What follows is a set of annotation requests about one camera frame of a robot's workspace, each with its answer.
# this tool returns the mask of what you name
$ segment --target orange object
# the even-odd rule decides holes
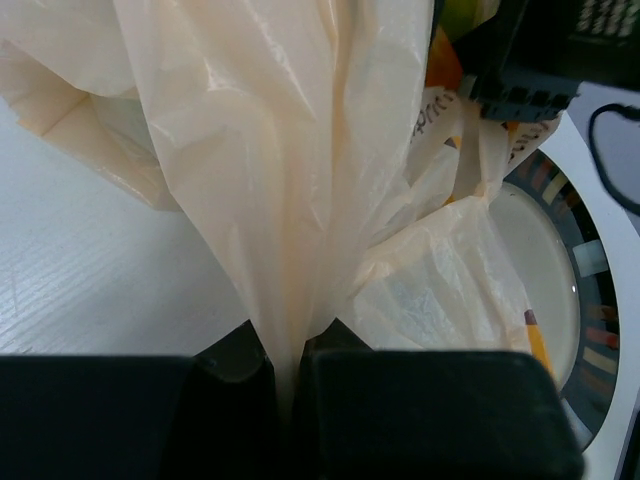
[[[544,344],[544,338],[542,337],[542,332],[540,331],[536,317],[533,314],[533,310],[527,310],[524,312],[524,319],[527,324],[527,334],[529,335],[529,343],[531,344],[531,353],[536,360],[544,365],[544,368],[547,369],[549,374],[554,377],[553,366],[551,365],[547,347]]]
[[[462,66],[458,56],[447,34],[441,27],[437,27],[429,51],[425,86],[444,86],[447,90],[455,91],[460,85],[460,80],[462,80]]]

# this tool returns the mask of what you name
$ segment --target textured white surface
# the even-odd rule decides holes
[[[182,213],[156,212],[0,105],[0,351],[196,353],[247,318]]]

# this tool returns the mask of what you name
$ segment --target black wire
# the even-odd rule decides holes
[[[605,112],[617,113],[627,120],[640,122],[640,108],[620,105],[619,103],[610,103],[608,105],[603,105],[591,114],[591,117],[589,118],[589,129],[587,132],[589,138],[589,150],[591,150],[593,163],[595,163],[596,165],[596,170],[598,171],[598,175],[600,176],[600,180],[602,181],[602,186],[616,202],[622,205],[623,208],[630,211],[631,213],[634,213],[635,215],[640,215],[640,203],[634,202],[624,193],[618,190],[618,188],[611,181],[611,178],[609,178],[607,169],[603,165],[602,159],[600,158],[600,152],[598,151],[596,145],[594,127],[598,115]]]

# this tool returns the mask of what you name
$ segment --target patterned plate border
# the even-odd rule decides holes
[[[561,391],[583,448],[600,430],[613,398],[619,361],[618,306],[600,235],[580,195],[537,150],[505,179],[540,205],[555,225],[573,267],[580,311],[578,354]]]

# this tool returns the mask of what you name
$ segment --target plastic bag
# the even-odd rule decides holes
[[[403,167],[431,2],[115,5],[169,187],[290,379]]]
[[[179,210],[145,132],[111,1],[4,1],[0,95],[47,143],[150,206]]]
[[[531,132],[480,120],[443,88],[423,98],[432,2],[114,0],[117,25],[108,13],[102,41],[76,47],[79,65],[49,58],[55,49],[22,29],[35,22],[72,38],[77,22],[98,18],[98,4],[58,12],[56,2],[26,3],[29,21],[8,38],[40,63],[15,50],[24,62],[2,66],[28,80],[8,95],[21,122],[80,157],[127,151],[133,160],[119,178],[128,169],[148,179],[157,156],[281,386],[291,385],[304,341],[336,315],[378,347],[528,349],[526,294],[487,206]],[[77,28],[76,38],[88,35]],[[105,46],[113,62],[101,58]],[[112,64],[114,85],[111,67],[87,60],[92,49]],[[40,74],[51,83],[37,83]],[[33,128],[41,104],[59,106],[60,92],[66,107],[46,110],[49,123]],[[93,128],[98,119],[107,129]],[[96,138],[75,145],[74,129]],[[117,162],[101,155],[112,175]],[[424,303],[425,289],[439,311]],[[430,336],[436,321],[445,326]],[[380,330],[389,323],[398,335]]]
[[[404,178],[420,159],[436,181],[400,207],[397,233],[367,251],[342,318],[374,348],[530,351],[531,306],[488,215],[508,168],[508,129],[430,88],[416,132]],[[429,201],[430,209],[414,208]],[[534,353],[546,357],[543,346]]]

